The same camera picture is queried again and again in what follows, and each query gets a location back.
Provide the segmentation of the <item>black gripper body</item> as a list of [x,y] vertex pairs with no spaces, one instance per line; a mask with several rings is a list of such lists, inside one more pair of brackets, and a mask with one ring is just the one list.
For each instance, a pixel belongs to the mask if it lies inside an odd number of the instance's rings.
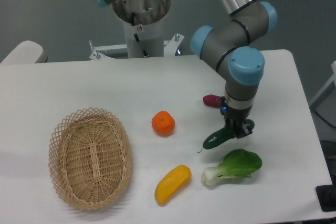
[[224,119],[232,120],[234,123],[243,123],[246,121],[253,106],[253,100],[239,101],[231,97],[221,97],[219,100],[219,109]]

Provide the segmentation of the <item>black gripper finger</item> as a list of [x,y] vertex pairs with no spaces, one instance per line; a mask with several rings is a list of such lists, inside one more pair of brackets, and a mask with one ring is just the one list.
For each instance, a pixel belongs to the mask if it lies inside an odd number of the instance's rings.
[[225,135],[226,138],[234,138],[234,127],[232,120],[225,121]]
[[253,133],[253,129],[253,123],[243,123],[242,125],[235,127],[235,137],[239,139],[251,135]]

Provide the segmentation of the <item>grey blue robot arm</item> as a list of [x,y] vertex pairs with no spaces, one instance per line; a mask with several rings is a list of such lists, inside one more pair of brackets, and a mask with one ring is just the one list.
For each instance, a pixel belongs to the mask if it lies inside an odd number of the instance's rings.
[[[171,0],[95,0],[111,6],[122,21],[129,58],[161,57],[162,21]],[[278,16],[275,8],[257,0],[222,0],[231,20],[223,29],[200,27],[192,36],[190,47],[225,80],[225,93],[218,106],[226,130],[242,138],[253,132],[248,119],[264,73],[265,60],[250,43],[273,30]]]

